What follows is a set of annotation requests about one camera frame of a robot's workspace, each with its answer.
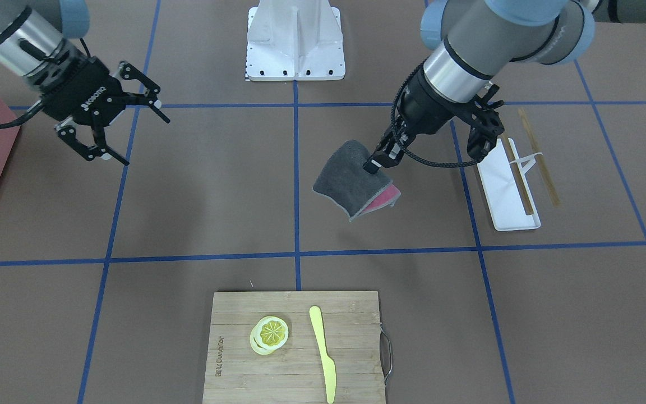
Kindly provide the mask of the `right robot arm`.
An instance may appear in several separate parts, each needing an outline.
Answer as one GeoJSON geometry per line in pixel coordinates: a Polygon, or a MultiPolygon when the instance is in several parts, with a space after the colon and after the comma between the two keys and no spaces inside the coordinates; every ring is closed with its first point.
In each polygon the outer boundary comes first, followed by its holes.
{"type": "Polygon", "coordinates": [[[158,98],[160,86],[127,61],[111,72],[85,44],[72,43],[88,29],[85,2],[41,5],[46,13],[34,2],[0,1],[0,63],[39,93],[36,103],[21,117],[0,123],[0,130],[43,112],[57,121],[57,136],[83,159],[129,164],[108,145],[105,130],[127,107],[148,107],[169,123],[158,98]]]}

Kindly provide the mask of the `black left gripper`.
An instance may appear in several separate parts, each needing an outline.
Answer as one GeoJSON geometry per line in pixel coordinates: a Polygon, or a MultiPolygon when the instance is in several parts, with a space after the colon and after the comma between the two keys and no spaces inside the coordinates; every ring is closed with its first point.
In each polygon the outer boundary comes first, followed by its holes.
{"type": "Polygon", "coordinates": [[[428,82],[424,71],[413,72],[406,79],[393,105],[394,111],[399,114],[396,119],[399,139],[395,140],[392,130],[385,131],[362,166],[368,173],[397,166],[405,156],[402,145],[407,148],[417,135],[434,135],[453,117],[472,112],[471,100],[457,103],[446,99],[428,82]]]}

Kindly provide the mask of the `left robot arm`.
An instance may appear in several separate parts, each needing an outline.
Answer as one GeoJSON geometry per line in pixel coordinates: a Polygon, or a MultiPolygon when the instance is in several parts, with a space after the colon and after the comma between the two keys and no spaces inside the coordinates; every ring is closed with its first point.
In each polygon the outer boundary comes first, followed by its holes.
{"type": "Polygon", "coordinates": [[[491,80],[510,62],[556,66],[585,53],[597,21],[646,24],[646,1],[436,1],[421,20],[432,54],[395,96],[390,126],[363,168],[370,174],[397,166],[407,154],[434,168],[473,166],[504,132],[491,102],[491,80]],[[459,118],[469,128],[464,163],[436,163],[409,150],[417,135],[433,135],[459,118]]]}

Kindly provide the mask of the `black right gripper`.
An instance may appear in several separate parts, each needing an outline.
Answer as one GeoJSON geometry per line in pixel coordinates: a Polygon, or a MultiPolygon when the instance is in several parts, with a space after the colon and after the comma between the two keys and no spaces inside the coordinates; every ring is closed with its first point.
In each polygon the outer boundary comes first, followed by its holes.
{"type": "Polygon", "coordinates": [[[171,123],[170,118],[161,110],[161,87],[154,80],[127,61],[119,64],[118,78],[138,81],[143,88],[142,92],[124,95],[120,82],[110,75],[110,70],[97,57],[70,57],[60,64],[43,62],[39,67],[39,100],[43,105],[43,113],[61,122],[56,126],[57,136],[86,161],[113,158],[124,166],[129,165],[128,159],[110,148],[104,128],[125,110],[124,105],[148,107],[165,123],[171,123]],[[123,95],[124,105],[113,102],[123,95]],[[94,110],[99,111],[104,126],[93,125],[94,110]],[[94,145],[84,145],[76,136],[75,126],[62,122],[69,117],[78,125],[91,126],[94,145]]]}

